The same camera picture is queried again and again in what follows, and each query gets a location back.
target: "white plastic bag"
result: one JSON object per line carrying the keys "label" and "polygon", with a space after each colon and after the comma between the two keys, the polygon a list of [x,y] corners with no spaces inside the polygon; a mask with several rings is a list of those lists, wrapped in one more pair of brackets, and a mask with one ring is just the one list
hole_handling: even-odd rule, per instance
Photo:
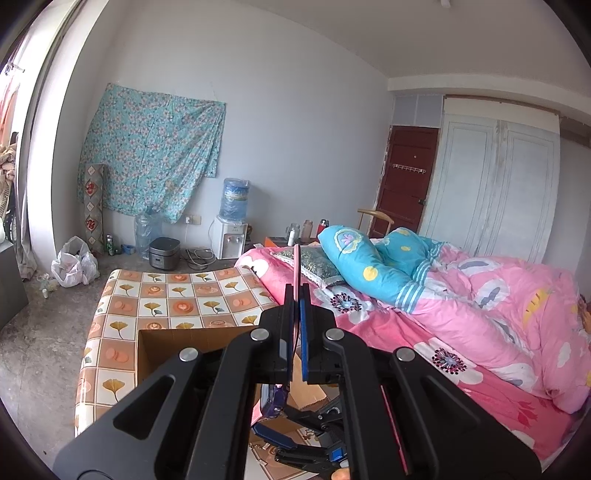
{"label": "white plastic bag", "polygon": [[88,285],[98,278],[99,263],[86,242],[73,236],[51,262],[51,273],[62,287],[73,287],[80,282]]}

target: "red door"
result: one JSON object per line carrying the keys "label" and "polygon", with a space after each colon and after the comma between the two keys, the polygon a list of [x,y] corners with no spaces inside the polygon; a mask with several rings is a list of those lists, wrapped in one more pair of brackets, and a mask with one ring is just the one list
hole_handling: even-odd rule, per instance
{"label": "red door", "polygon": [[[379,186],[377,210],[416,232],[421,221],[433,163],[437,152],[437,128],[393,127],[388,158]],[[384,236],[388,223],[375,219],[370,236]]]}

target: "white wall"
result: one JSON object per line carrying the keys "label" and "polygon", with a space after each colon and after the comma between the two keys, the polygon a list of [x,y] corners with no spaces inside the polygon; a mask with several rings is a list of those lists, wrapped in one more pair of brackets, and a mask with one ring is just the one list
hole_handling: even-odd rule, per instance
{"label": "white wall", "polygon": [[[28,149],[27,202],[31,246],[41,270],[48,271],[65,240],[82,231],[76,171],[86,130],[80,124],[87,117],[100,54],[105,53],[125,5],[126,0],[86,1],[63,37],[39,97]],[[85,45],[91,32],[98,46]]]}
{"label": "white wall", "polygon": [[[187,213],[187,245],[208,245],[225,177],[252,182],[253,237],[321,218],[356,225],[371,207],[392,114],[386,77],[321,35],[229,1],[136,2],[101,67],[85,127],[107,82],[227,103],[215,179]],[[105,232],[135,243],[133,219],[104,212]],[[168,233],[184,238],[184,225]]]}
{"label": "white wall", "polygon": [[108,0],[83,44],[67,84],[57,125],[51,172],[51,212],[56,251],[73,235],[84,238],[83,216],[76,199],[80,152],[88,130],[88,110],[96,91],[99,71],[128,7],[128,0]]}
{"label": "white wall", "polygon": [[[591,207],[591,150],[564,138],[560,139],[560,180],[554,222],[544,263],[576,272],[581,289],[591,293],[591,271],[583,271],[585,249],[591,249],[591,238],[586,242],[587,221]],[[591,268],[591,256],[587,262]]]}

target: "floor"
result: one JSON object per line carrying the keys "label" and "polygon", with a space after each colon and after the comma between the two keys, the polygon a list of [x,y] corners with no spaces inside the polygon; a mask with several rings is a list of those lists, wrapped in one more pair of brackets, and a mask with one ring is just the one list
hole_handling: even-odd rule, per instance
{"label": "floor", "polygon": [[[207,270],[228,268],[216,261]],[[137,255],[99,258],[90,285],[61,288],[46,300],[35,280],[25,284],[29,305],[0,331],[0,397],[22,435],[51,466],[74,437],[80,359],[100,294],[111,271],[157,272]],[[181,262],[175,271],[190,271]]]}

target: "wooden chair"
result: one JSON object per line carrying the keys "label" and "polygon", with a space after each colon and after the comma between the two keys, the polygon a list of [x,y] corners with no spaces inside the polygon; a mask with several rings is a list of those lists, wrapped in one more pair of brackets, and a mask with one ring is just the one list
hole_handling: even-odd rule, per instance
{"label": "wooden chair", "polygon": [[[361,230],[361,223],[363,222],[363,216],[369,215],[369,216],[378,218],[380,220],[384,220],[385,222],[388,222],[388,229],[386,230],[386,235],[388,235],[390,233],[390,230],[392,229],[392,225],[394,224],[394,220],[392,220],[384,212],[379,212],[377,210],[365,210],[363,208],[357,209],[357,212],[361,214],[361,216],[359,217],[359,225],[357,226],[357,230]],[[369,223],[369,226],[368,226],[368,231],[367,231],[368,236],[369,236],[370,230],[371,230],[371,222]]]}

